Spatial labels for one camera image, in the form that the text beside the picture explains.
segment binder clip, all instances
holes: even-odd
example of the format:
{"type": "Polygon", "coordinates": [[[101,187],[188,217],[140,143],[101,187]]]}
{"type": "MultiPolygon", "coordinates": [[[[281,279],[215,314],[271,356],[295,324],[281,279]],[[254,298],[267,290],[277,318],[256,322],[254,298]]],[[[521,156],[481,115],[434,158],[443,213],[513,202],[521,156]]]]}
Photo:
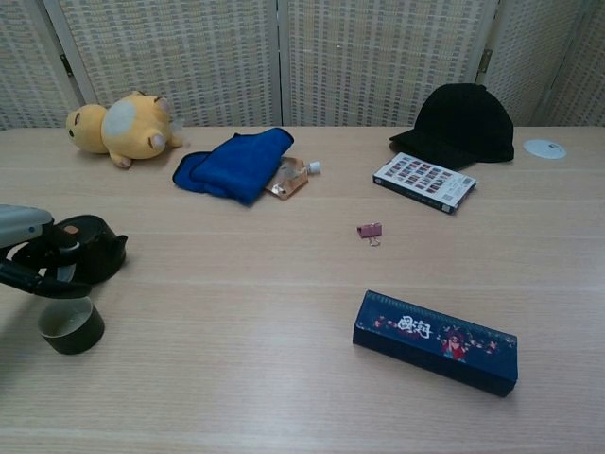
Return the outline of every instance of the binder clip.
{"type": "Polygon", "coordinates": [[[360,238],[367,238],[370,241],[370,246],[379,246],[380,241],[376,237],[382,235],[382,224],[374,222],[372,224],[360,225],[357,227],[357,233],[360,238]]]}

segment blue towel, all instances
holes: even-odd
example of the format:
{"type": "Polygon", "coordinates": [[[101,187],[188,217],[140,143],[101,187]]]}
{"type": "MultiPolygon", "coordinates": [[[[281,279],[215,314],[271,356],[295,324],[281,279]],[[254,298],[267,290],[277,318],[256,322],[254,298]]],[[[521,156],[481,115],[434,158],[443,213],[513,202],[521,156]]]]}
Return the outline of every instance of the blue towel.
{"type": "Polygon", "coordinates": [[[277,171],[294,138],[281,128],[236,134],[212,152],[182,158],[172,176],[178,187],[252,205],[277,171]]]}

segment baseball cap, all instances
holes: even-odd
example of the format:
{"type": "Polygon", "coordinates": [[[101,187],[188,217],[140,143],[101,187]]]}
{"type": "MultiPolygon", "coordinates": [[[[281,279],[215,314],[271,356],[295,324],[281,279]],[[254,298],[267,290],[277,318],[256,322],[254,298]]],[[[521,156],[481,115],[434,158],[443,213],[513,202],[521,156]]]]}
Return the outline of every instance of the baseball cap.
{"type": "Polygon", "coordinates": [[[483,85],[450,83],[424,102],[413,130],[389,140],[398,151],[457,170],[511,161],[512,134],[507,111],[483,85]]]}

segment stuffed animal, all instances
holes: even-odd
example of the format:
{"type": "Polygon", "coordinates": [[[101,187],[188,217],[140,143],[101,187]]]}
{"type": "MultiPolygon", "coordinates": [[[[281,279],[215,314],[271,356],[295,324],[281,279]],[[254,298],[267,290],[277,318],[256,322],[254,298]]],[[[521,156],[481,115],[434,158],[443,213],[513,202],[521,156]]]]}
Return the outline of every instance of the stuffed animal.
{"type": "Polygon", "coordinates": [[[109,153],[122,168],[129,168],[133,159],[157,156],[166,144],[182,145],[170,127],[168,101],[142,92],[132,92],[109,109],[97,104],[80,107],[67,115],[65,127],[76,146],[91,153],[109,153]]]}

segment wooden table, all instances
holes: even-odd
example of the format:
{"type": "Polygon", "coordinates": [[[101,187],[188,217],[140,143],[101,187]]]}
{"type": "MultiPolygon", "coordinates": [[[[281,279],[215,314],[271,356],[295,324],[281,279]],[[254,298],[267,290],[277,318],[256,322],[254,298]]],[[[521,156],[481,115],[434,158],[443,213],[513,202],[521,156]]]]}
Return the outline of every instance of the wooden table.
{"type": "Polygon", "coordinates": [[[55,353],[45,300],[2,286],[0,451],[7,453],[605,452],[605,129],[520,128],[511,164],[466,169],[454,217],[372,183],[394,128],[287,128],[323,171],[252,208],[185,192],[181,157],[115,168],[62,130],[0,133],[3,203],[92,213],[130,237],[92,298],[107,330],[55,353]],[[559,161],[530,138],[561,143],[559,161]],[[355,227],[380,221],[382,245],[355,227]],[[516,334],[502,399],[352,345],[367,288],[516,334]]]}

